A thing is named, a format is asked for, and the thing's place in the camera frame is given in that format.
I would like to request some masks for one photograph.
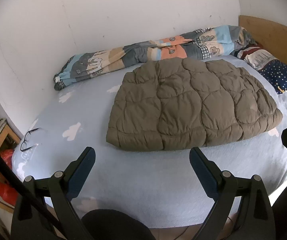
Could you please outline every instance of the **headboard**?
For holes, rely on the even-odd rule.
[[[264,49],[287,64],[287,26],[245,15],[239,16],[239,26],[250,32]]]

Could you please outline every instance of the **navy blue star-patterned pillow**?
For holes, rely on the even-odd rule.
[[[282,63],[279,59],[274,59],[258,70],[258,72],[269,81],[277,94],[287,91],[287,64]]]

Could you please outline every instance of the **folded comforter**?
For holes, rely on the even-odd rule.
[[[75,82],[149,60],[174,57],[207,59],[211,56],[229,55],[233,50],[244,48],[249,43],[254,43],[254,40],[243,27],[222,25],[197,29],[162,40],[75,55],[54,76],[54,88],[61,90]]]
[[[244,140],[282,113],[261,83],[224,60],[173,58],[125,74],[106,141],[124,150],[179,150]]]

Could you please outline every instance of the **bed sheet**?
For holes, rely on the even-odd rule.
[[[287,149],[281,132],[287,128],[287,93],[274,88],[243,60],[224,59],[244,67],[275,99],[283,113],[273,130],[254,138],[215,147],[203,147],[205,156],[235,176],[262,177],[270,194],[287,180]],[[122,211],[150,228],[180,227],[202,223],[213,200],[208,198],[189,163],[189,150],[126,152],[106,142],[106,131],[114,97],[126,72],[135,65],[79,82],[60,91],[37,117],[29,145],[13,155],[13,171],[23,180],[50,177],[77,159],[86,146],[96,151],[96,162],[79,196],[72,200],[77,214],[97,208]],[[236,199],[231,213],[237,211]]]

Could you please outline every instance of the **pillow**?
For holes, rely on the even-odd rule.
[[[282,63],[268,51],[249,44],[231,54],[257,70],[275,88],[277,94],[287,91],[287,64]]]

